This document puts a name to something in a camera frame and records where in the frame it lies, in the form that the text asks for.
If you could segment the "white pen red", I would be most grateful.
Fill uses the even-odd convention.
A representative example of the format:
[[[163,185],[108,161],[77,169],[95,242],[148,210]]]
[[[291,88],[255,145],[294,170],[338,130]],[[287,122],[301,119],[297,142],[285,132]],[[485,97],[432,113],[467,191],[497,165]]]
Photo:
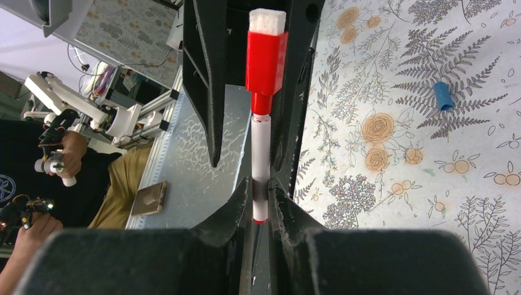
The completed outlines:
[[[268,181],[270,179],[271,117],[253,114],[251,118],[251,176],[253,178],[253,220],[268,219]]]

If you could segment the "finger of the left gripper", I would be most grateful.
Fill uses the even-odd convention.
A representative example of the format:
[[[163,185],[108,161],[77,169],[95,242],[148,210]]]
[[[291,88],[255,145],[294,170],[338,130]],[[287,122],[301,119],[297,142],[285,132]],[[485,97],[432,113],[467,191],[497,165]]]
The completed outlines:
[[[275,95],[272,110],[271,160],[274,170],[281,170],[288,150],[289,129],[300,77],[304,70],[311,41],[324,7],[324,1],[285,1],[288,44],[283,84]]]
[[[226,2],[185,1],[183,85],[203,125],[213,168],[222,147],[226,76]]]

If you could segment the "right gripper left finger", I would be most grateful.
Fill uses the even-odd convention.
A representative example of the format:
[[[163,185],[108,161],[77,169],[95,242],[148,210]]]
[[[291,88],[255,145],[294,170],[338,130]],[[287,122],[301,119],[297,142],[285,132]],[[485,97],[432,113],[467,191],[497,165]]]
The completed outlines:
[[[17,294],[249,294],[252,181],[190,229],[62,230]]]

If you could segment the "red pen cap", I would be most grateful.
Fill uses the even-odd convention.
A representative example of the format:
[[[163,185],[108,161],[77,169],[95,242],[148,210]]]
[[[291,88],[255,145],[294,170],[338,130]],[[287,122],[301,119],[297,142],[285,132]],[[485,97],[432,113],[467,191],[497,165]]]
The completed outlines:
[[[270,114],[273,97],[282,88],[288,43],[285,24],[282,10],[249,12],[245,87],[251,92],[253,114]]]

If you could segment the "operator hand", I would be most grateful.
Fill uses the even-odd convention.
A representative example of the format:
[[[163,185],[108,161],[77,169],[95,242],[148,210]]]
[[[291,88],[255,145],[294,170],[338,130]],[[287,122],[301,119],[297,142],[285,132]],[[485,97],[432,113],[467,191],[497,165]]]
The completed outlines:
[[[65,169],[58,176],[63,179],[73,178],[80,172],[82,158],[87,152],[87,140],[78,132],[67,131],[61,145]]]

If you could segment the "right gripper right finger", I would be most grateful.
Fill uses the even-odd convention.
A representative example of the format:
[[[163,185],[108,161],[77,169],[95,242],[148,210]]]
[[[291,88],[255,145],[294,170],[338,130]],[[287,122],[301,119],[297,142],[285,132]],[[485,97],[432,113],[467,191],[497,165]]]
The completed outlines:
[[[439,230],[330,230],[268,183],[273,294],[487,294],[476,263]]]

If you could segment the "operator hand lower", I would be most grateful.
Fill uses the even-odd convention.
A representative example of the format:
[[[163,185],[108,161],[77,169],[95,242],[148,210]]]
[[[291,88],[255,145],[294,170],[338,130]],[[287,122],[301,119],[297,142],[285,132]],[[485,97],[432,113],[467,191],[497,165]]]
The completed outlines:
[[[63,224],[50,214],[35,214],[31,227],[29,229],[21,228],[18,231],[11,258],[18,261],[30,260],[45,240],[62,228]]]

